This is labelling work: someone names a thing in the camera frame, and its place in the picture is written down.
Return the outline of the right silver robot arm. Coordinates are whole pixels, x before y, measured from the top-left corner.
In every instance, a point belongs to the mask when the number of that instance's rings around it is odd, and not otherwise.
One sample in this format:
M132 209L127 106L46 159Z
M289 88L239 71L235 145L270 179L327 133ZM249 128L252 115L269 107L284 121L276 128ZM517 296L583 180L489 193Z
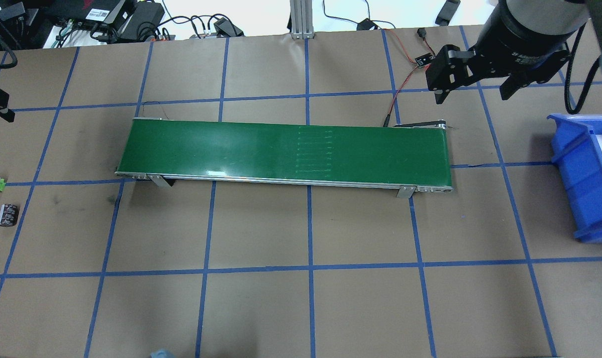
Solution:
M576 108L585 101L597 71L602 72L602 0L500 0L477 42L462 51L445 45L435 55L426 81L435 101L483 79L504 79L503 100L531 83L546 83L563 67L570 76L586 24L592 23L601 50L592 65Z

